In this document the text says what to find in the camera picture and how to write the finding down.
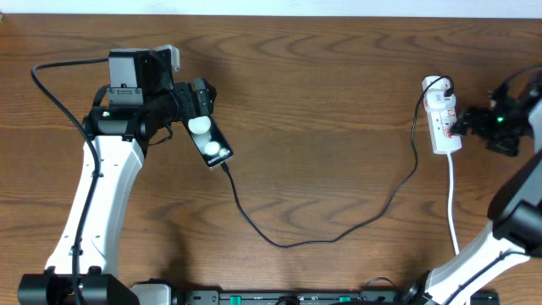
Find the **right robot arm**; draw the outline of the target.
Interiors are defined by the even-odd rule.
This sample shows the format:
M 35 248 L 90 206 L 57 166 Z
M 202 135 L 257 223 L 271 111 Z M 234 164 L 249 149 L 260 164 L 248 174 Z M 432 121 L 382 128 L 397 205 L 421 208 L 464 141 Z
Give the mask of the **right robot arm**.
M 488 223 L 452 260 L 420 278 L 404 294 L 405 304 L 463 304 L 511 267 L 541 256 L 541 67 L 528 67 L 531 77 L 517 97 L 508 91 L 516 74 L 490 94 L 487 108 L 469 107 L 444 121 L 451 136 L 473 134 L 495 153 L 517 156 L 520 139 L 530 136 L 534 154 L 495 194 Z

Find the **black Samsung flip phone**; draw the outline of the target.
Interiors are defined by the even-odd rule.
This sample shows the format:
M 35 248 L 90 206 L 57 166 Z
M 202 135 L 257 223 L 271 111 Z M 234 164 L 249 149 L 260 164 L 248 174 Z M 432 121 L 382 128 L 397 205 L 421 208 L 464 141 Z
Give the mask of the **black Samsung flip phone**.
M 215 168 L 234 157 L 234 150 L 212 115 L 188 119 L 184 126 L 208 168 Z

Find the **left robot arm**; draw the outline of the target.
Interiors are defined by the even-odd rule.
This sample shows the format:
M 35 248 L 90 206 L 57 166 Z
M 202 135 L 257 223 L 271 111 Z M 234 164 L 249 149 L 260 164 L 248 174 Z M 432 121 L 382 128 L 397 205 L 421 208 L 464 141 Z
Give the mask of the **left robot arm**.
M 75 122 L 82 134 L 80 182 L 63 234 L 40 274 L 19 284 L 22 304 L 179 304 L 160 280 L 119 281 L 119 240 L 128 199 L 159 130 L 180 122 L 209 168 L 233 151 L 213 118 L 215 88 L 203 78 L 175 82 L 180 52 L 116 48 L 105 58 L 110 81 L 89 114 Z

